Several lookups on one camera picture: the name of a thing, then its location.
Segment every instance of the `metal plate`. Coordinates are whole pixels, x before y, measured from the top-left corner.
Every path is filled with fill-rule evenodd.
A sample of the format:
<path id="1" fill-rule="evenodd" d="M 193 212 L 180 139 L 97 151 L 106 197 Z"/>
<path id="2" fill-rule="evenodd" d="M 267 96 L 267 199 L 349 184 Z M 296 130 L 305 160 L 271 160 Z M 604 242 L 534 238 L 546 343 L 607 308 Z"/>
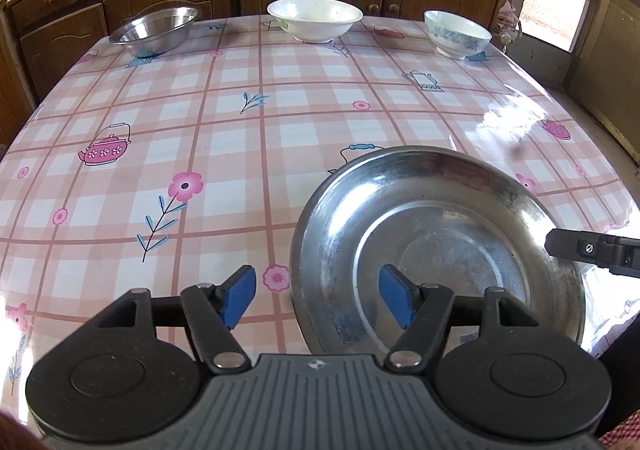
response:
<path id="1" fill-rule="evenodd" d="M 414 283 L 482 295 L 500 286 L 578 343 L 582 279 L 547 255 L 556 227 L 504 173 L 447 149 L 395 147 L 359 157 L 314 192 L 291 246 L 296 316 L 314 353 L 386 353 L 401 334 L 378 293 L 391 263 Z M 454 327 L 449 349 L 477 328 Z"/>

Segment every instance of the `screw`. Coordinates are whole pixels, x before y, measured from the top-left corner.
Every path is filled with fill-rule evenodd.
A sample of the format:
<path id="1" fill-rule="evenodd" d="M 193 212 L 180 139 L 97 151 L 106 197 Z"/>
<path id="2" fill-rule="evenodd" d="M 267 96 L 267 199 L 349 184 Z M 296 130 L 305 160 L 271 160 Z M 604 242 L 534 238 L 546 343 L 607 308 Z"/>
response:
<path id="1" fill-rule="evenodd" d="M 396 369 L 402 369 L 403 367 L 420 365 L 422 357 L 414 351 L 396 351 L 389 356 L 389 361 Z"/>
<path id="2" fill-rule="evenodd" d="M 242 367 L 245 361 L 244 354 L 233 352 L 218 353 L 213 358 L 213 364 L 219 369 L 237 369 Z"/>

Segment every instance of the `tablecloth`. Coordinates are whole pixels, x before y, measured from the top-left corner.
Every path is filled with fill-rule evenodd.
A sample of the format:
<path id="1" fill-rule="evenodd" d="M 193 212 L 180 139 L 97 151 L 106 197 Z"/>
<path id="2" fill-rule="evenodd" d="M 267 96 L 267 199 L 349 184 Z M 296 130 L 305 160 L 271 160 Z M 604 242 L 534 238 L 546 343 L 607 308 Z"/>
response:
<path id="1" fill-rule="evenodd" d="M 104 38 L 0 163 L 1 406 L 25 421 L 33 362 L 126 290 L 175 295 L 244 263 L 258 290 L 236 338 L 254 360 L 306 352 L 287 267 L 300 211 L 335 169 L 404 144 L 491 163 L 562 227 L 640 237 L 596 145 L 495 48 L 453 61 L 421 23 L 373 17 L 324 45 L 269 16 L 200 22 L 145 60 Z M 581 270 L 597 355 L 640 309 L 640 283 Z M 188 350 L 179 329 L 158 337 Z"/>

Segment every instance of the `black clamp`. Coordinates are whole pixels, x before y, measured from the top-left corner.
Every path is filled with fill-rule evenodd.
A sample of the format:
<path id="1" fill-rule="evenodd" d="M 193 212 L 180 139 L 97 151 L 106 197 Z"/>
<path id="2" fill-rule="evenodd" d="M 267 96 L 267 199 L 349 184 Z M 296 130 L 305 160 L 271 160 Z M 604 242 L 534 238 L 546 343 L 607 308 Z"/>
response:
<path id="1" fill-rule="evenodd" d="M 595 264 L 612 274 L 640 278 L 640 240 L 591 231 L 552 229 L 545 249 L 551 256 Z"/>

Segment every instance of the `pink teapot print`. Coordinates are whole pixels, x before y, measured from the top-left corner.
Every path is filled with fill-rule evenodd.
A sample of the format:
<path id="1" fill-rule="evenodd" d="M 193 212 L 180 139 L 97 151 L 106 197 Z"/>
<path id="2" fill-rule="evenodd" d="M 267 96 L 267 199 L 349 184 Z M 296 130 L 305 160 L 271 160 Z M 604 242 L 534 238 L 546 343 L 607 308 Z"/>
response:
<path id="1" fill-rule="evenodd" d="M 128 123 L 109 125 L 100 130 L 97 135 L 109 128 L 118 128 L 120 126 L 126 126 L 129 129 L 126 139 L 121 139 L 114 134 L 102 139 L 94 139 L 87 148 L 78 152 L 80 160 L 87 166 L 99 166 L 113 163 L 122 157 L 124 152 L 127 151 L 127 146 L 131 143 L 131 127 Z"/>

